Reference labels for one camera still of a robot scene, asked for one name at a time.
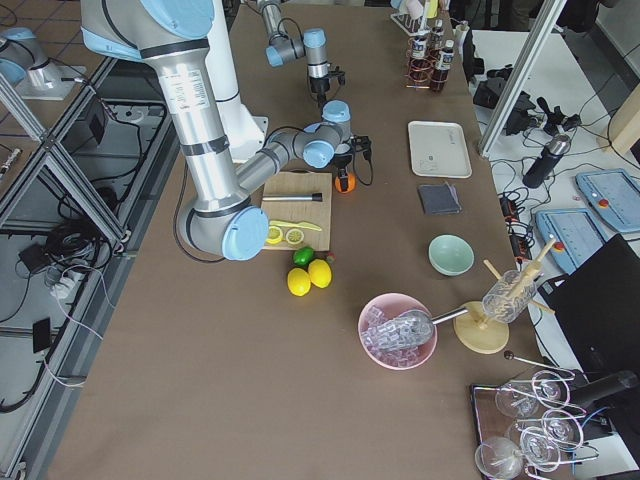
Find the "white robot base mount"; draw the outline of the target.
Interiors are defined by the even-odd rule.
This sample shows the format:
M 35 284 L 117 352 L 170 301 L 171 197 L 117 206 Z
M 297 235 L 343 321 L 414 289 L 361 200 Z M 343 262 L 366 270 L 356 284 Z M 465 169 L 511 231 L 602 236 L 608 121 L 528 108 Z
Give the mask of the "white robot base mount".
M 241 100 L 223 4 L 214 0 L 212 6 L 206 68 L 232 159 L 244 163 L 262 147 L 268 122 L 266 117 L 254 117 Z

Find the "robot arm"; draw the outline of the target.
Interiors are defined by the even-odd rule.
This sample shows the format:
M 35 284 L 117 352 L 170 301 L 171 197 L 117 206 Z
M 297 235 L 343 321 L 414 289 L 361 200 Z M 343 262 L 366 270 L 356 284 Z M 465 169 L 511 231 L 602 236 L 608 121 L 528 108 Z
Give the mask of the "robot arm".
M 307 86 L 319 110 L 329 101 L 331 81 L 345 84 L 345 72 L 328 60 L 327 38 L 321 28 L 302 32 L 299 25 L 281 13 L 281 1 L 257 1 L 268 37 L 265 54 L 271 67 L 281 67 L 298 59 L 307 64 Z
M 218 1 L 84 1 L 81 19 L 87 48 L 155 71 L 197 192 L 178 213 L 176 232 L 201 252 L 229 260 L 255 257 L 269 219 L 252 205 L 252 193 L 293 159 L 320 169 L 353 146 L 349 107 L 331 100 L 320 122 L 278 132 L 234 165 L 225 130 L 231 115 L 211 83 L 234 79 L 235 68 L 209 71 L 206 65 L 209 52 L 230 51 Z

